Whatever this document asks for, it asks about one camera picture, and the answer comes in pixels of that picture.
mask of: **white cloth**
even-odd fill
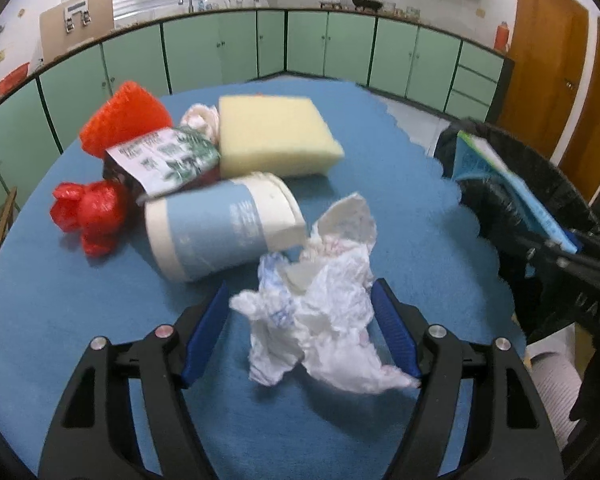
[[[180,126],[199,131],[215,146],[220,143],[220,115],[215,106],[194,104],[182,116]]]
[[[258,291],[242,291],[229,304],[251,323],[252,380],[273,386],[302,362],[311,377],[348,392],[420,385],[383,365],[369,341],[369,253],[376,235],[366,201],[353,194],[314,224],[298,263],[279,253],[260,259]]]

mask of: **drawer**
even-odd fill
[[[473,97],[483,104],[491,105],[493,96],[496,93],[497,83],[471,72],[461,66],[458,67],[456,78],[454,79],[454,90]]]
[[[489,113],[489,107],[452,90],[445,112],[458,119],[471,117],[478,121],[484,121]]]
[[[465,41],[462,43],[459,64],[497,81],[500,79],[504,59]]]

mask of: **wooden board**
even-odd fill
[[[518,0],[516,62],[498,126],[549,158],[580,85],[589,13],[576,0]]]
[[[567,152],[560,162],[560,169],[585,200],[590,200],[600,186],[600,22],[596,62],[587,100]]]
[[[63,56],[70,50],[109,34],[113,28],[113,0],[88,0],[91,23],[83,25],[80,14],[74,14],[75,28],[67,33],[64,8],[78,0],[67,0],[40,14],[40,38],[45,63]]]

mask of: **red fire extinguisher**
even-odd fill
[[[496,42],[493,45],[493,47],[495,50],[505,52],[507,49],[508,42],[509,42],[509,25],[507,25],[507,22],[502,22],[500,25],[498,25],[498,30],[496,31]]]

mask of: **red bowl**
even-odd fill
[[[17,69],[11,72],[9,75],[5,76],[5,78],[0,81],[0,95],[7,95],[9,90],[27,78],[28,72],[29,63],[25,63],[24,65],[17,67]]]

